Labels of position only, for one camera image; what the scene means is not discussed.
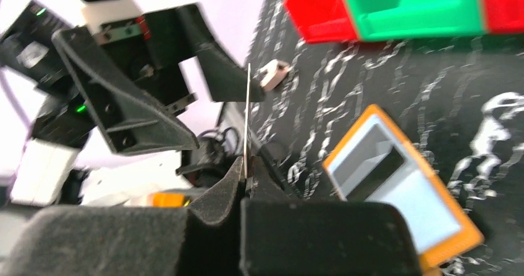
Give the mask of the orange card holder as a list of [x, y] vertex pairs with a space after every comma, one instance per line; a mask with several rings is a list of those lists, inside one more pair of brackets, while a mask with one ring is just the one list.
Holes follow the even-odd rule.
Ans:
[[376, 104], [365, 109], [323, 168], [341, 200], [386, 203], [400, 212], [424, 271], [484, 242], [436, 171]]

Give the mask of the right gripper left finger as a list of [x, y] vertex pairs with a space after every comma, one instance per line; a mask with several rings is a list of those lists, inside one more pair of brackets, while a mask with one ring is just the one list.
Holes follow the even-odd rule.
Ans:
[[238, 275], [244, 159], [186, 207], [38, 211], [2, 275]]

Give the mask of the black card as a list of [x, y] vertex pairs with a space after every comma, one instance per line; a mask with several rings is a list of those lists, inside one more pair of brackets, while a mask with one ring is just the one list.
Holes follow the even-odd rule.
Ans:
[[243, 134], [243, 172], [246, 181], [249, 173], [248, 159], [250, 156], [250, 129], [249, 129], [249, 116], [250, 116], [250, 95], [251, 95], [251, 63], [247, 64], [247, 90], [245, 100], [245, 123], [244, 123], [244, 134]]

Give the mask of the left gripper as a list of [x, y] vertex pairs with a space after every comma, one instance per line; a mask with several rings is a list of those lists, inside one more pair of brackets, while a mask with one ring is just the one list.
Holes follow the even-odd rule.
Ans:
[[[161, 65], [154, 57], [136, 2], [81, 1], [86, 28], [58, 30], [52, 42], [111, 151], [137, 156], [198, 149], [196, 135], [174, 116], [197, 97], [177, 64]], [[213, 101], [244, 102], [247, 93], [251, 102], [264, 101], [262, 87], [249, 82], [249, 70], [215, 40], [198, 4], [179, 6], [177, 15]]]

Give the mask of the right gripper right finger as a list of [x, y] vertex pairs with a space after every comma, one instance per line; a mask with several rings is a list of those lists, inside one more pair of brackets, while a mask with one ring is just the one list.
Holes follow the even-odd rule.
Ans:
[[288, 198], [256, 157], [240, 204], [243, 275], [421, 275], [407, 224], [390, 204]]

